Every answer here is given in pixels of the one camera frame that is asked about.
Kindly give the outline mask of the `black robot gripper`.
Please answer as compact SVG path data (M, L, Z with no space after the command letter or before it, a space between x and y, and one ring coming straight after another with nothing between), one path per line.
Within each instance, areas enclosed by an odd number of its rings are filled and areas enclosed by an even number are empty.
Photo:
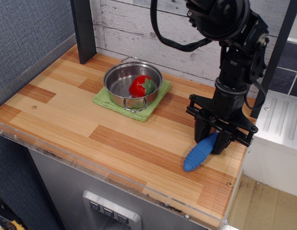
M215 86L213 98L191 94L186 111L195 118L196 143L205 139L211 128L219 131L212 154L220 155L232 141L249 146L258 128L242 111L249 89L247 85L237 89L217 83Z

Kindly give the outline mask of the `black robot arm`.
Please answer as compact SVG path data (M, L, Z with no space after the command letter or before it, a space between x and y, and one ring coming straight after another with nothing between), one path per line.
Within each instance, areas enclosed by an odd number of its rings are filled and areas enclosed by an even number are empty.
M261 88L258 79L267 68L268 26L247 0L189 0L186 6L192 26L221 46L220 74L213 97L189 97L187 112L195 117L195 141L216 129L219 135L213 154L219 155L233 141L249 146L258 128L242 108L248 105L250 87Z

